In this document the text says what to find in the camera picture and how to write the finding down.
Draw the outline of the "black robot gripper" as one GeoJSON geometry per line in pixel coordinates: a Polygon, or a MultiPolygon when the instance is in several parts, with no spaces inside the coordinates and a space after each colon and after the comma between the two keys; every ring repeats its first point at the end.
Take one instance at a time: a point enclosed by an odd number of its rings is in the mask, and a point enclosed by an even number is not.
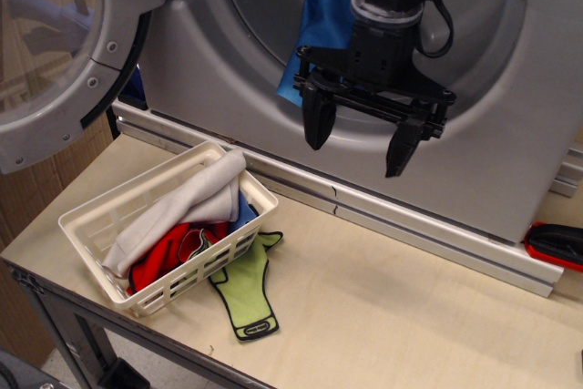
{"type": "Polygon", "coordinates": [[[300,46],[295,87],[302,96],[304,137],[319,150],[332,132],[339,105],[389,121],[397,130],[386,154],[387,178],[400,176],[422,139],[440,138],[455,94],[414,65],[423,48],[424,3],[408,10],[352,0],[346,49],[300,46]]]}

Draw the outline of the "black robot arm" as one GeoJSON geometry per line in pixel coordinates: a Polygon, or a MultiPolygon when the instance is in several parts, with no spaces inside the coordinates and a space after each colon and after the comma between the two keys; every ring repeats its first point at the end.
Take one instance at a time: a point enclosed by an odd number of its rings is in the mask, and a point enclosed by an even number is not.
{"type": "Polygon", "coordinates": [[[395,124],[386,154],[388,178],[402,174],[418,145],[440,138],[456,95],[422,74],[413,54],[444,56],[454,24],[443,0],[351,0],[354,17],[345,49],[300,46],[294,86],[302,97],[304,137],[320,149],[337,106],[395,124]]]}

